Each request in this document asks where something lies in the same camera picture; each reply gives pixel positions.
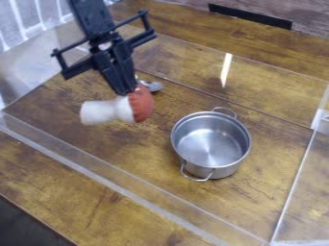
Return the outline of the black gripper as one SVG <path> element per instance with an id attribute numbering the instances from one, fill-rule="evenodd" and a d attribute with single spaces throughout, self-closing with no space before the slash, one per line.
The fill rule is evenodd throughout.
<path id="1" fill-rule="evenodd" d="M 82 74 L 89 69 L 101 72 L 117 95 L 125 96 L 137 88 L 136 68 L 132 58 L 134 49 L 156 39 L 156 32 L 149 23 L 149 12 L 141 10 L 130 18 L 116 24 L 113 16 L 106 9 L 87 12 L 74 9 L 74 16 L 82 27 L 85 38 L 63 49 L 54 49 L 51 55 L 57 57 L 66 80 Z M 118 28 L 134 20 L 141 19 L 145 30 L 134 37 L 125 39 Z M 63 53 L 83 43 L 90 44 L 91 56 L 73 66 L 67 64 Z"/>

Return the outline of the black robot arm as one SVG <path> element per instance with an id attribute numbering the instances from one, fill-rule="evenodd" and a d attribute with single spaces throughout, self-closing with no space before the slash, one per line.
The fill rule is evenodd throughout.
<path id="1" fill-rule="evenodd" d="M 157 38 L 149 23 L 149 12 L 140 10 L 136 15 L 116 23 L 104 0 L 69 0 L 74 17 L 78 20 L 85 37 L 63 49 L 54 49 L 51 55 L 57 57 L 66 80 L 82 74 L 89 69 L 98 70 L 117 95 L 126 96 L 138 86 L 133 52 L 137 47 Z M 118 28 L 141 19 L 145 30 L 125 39 Z M 69 65 L 63 53 L 83 43 L 90 45 L 90 57 Z"/>

